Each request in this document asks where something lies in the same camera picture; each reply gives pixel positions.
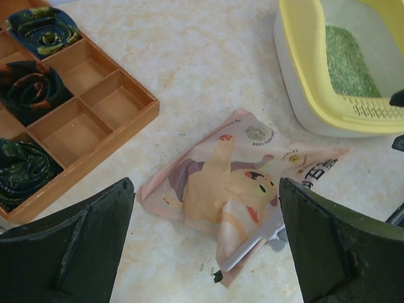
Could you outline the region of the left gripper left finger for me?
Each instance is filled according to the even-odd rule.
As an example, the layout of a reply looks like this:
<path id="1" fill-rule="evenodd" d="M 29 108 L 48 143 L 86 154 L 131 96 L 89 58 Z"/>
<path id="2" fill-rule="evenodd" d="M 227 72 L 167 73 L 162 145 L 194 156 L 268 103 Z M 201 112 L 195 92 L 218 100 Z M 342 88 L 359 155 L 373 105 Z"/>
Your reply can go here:
<path id="1" fill-rule="evenodd" d="M 109 302 L 134 205 L 127 177 L 1 234 L 1 302 Z"/>

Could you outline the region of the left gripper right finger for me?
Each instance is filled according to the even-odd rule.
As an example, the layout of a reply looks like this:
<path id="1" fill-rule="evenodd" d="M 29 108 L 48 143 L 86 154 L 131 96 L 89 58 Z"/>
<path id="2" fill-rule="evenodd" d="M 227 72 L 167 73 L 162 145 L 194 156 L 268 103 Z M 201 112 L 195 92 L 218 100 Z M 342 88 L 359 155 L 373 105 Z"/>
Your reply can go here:
<path id="1" fill-rule="evenodd" d="M 279 185 L 304 302 L 403 302 L 403 207 L 385 222 L 289 179 Z"/>

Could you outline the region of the pink cat litter bag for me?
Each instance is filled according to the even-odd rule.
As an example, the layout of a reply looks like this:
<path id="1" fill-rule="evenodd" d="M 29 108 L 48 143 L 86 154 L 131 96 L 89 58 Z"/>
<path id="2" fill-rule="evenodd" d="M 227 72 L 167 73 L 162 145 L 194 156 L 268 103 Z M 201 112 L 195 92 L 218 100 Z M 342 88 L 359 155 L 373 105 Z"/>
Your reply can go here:
<path id="1" fill-rule="evenodd" d="M 293 143 L 239 109 L 146 181 L 136 199 L 152 213 L 212 234 L 223 267 L 263 224 L 270 224 L 269 239 L 284 228 L 281 178 L 312 188 L 347 152 Z"/>

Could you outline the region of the black bag sealing clip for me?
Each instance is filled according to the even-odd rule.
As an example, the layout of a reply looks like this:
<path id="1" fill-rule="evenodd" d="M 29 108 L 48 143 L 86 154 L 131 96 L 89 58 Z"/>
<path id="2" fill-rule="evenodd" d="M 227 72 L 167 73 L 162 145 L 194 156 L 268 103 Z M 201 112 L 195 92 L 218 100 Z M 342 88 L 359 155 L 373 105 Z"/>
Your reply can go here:
<path id="1" fill-rule="evenodd" d="M 267 243 L 275 252 L 281 251 L 288 243 L 282 209 L 277 206 L 262 225 L 231 255 L 220 269 L 213 274 L 214 283 L 221 283 L 229 288 L 235 278 L 243 271 L 246 264 Z"/>

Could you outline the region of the green cat litter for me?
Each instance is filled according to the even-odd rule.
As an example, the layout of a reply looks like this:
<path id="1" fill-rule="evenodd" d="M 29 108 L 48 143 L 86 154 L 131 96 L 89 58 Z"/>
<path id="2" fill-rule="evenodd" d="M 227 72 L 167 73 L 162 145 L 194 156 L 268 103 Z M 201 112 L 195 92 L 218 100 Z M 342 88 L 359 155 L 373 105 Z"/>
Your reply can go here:
<path id="1" fill-rule="evenodd" d="M 326 25 L 326 56 L 331 85 L 339 95 L 380 98 L 359 44 L 346 29 Z"/>

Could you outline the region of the yellow litter box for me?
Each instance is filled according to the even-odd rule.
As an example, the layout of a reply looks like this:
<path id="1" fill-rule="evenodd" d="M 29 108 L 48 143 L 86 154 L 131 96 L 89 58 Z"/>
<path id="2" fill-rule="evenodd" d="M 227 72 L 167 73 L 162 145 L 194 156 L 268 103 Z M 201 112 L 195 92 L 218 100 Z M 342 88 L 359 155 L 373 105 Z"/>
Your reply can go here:
<path id="1" fill-rule="evenodd" d="M 403 2 L 278 3 L 274 39 L 303 128 L 336 138 L 403 132 Z"/>

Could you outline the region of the dark rolled item lower left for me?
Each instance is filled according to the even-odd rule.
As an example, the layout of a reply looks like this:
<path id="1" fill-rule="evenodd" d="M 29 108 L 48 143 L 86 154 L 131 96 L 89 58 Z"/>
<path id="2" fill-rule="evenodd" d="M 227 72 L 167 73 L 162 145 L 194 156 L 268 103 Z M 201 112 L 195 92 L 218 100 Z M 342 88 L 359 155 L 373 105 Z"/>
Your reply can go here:
<path id="1" fill-rule="evenodd" d="M 62 172 L 36 143 L 1 139 L 1 207 L 11 212 Z"/>

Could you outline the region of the wooden compartment tray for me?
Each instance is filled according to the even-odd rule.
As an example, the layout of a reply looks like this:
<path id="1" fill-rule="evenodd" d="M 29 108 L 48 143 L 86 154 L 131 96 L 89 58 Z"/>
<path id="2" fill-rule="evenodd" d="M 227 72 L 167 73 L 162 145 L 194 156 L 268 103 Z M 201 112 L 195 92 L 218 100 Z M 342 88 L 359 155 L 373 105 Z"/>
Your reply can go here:
<path id="1" fill-rule="evenodd" d="M 45 63 L 73 96 L 29 126 L 1 107 L 1 137 L 38 144 L 62 171 L 15 209 L 1 210 L 6 229 L 34 219 L 160 110 L 157 98 L 86 35 Z"/>

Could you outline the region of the black orange rolled item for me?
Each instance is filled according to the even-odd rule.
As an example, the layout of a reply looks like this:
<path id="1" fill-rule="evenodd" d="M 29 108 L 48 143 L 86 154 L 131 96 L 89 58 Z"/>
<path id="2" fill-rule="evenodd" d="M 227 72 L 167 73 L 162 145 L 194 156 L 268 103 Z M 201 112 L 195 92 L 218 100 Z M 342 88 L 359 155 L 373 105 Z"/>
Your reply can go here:
<path id="1" fill-rule="evenodd" d="M 56 70 L 41 61 L 1 65 L 1 103 L 28 126 L 73 97 Z"/>

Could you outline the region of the black green rolled item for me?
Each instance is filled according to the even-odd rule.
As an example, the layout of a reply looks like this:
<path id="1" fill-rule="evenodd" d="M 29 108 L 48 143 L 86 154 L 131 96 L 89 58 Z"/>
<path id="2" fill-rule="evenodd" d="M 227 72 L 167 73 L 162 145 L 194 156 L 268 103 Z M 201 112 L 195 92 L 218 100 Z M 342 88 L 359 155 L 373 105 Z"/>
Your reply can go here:
<path id="1" fill-rule="evenodd" d="M 10 35 L 39 59 L 81 40 L 76 23 L 64 11 L 43 6 L 24 9 L 6 19 Z"/>

